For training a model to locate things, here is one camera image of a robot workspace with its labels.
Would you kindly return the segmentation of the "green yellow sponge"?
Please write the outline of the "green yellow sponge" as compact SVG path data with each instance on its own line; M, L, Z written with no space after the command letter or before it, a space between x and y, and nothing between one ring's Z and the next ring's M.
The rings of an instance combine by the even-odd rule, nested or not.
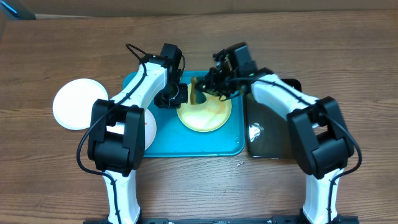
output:
M196 89L195 85L198 82L198 77L191 77L191 92L190 103L192 105L200 105L206 102L206 96L203 92Z

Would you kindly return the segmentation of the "yellow-green plate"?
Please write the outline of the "yellow-green plate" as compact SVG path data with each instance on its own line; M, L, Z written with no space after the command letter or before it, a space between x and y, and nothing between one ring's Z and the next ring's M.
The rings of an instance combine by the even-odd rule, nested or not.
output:
M217 96L205 93L203 104L191 105L190 101L177 109L180 121L197 132L214 131L224 125L232 111L231 100L220 101Z

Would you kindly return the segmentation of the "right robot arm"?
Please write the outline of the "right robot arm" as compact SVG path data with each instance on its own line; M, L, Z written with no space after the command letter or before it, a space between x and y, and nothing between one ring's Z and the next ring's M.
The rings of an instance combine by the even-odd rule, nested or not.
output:
M293 222L358 223L358 217L336 210L340 178L357 171L363 161L338 102L306 95L272 70L259 69L244 42L213 54L213 60L215 66L205 76L192 78L191 102L203 103L204 93L223 101L250 93L287 122L294 160L306 175L305 202Z

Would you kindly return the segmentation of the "white plate with orange stain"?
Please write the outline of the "white plate with orange stain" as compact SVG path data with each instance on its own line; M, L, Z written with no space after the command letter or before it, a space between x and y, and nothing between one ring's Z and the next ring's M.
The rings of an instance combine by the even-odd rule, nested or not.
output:
M70 81L55 95L53 116L66 129L89 128L91 110L98 99L108 100L108 93L99 82L88 78Z

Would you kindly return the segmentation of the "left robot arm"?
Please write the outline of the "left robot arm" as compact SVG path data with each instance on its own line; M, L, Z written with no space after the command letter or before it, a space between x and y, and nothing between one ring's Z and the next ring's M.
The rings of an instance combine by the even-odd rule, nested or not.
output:
M151 103L175 109L188 101L187 84L180 78L185 67L182 51L164 44L159 55L139 57L135 77L110 100L96 100L89 130L78 148L88 144L95 175L103 177L109 200L107 223L140 223L136 170L145 151L145 112Z

